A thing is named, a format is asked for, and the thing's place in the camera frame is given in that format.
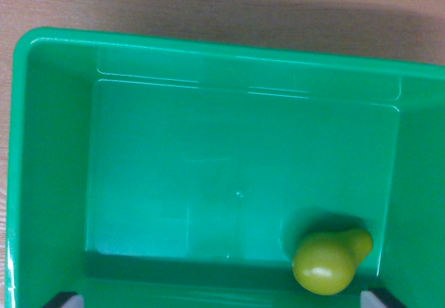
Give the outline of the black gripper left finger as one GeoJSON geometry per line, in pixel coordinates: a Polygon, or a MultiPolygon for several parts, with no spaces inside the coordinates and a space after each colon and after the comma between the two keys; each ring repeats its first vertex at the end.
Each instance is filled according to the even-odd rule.
{"type": "Polygon", "coordinates": [[[76,292],[57,293],[43,308],[84,308],[84,298],[76,292]]]}

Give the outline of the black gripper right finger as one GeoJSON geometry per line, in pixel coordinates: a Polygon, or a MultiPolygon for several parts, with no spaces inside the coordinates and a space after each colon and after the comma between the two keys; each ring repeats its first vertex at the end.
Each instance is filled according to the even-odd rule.
{"type": "Polygon", "coordinates": [[[362,291],[360,294],[361,308],[405,308],[398,298],[384,288],[362,291]]]}

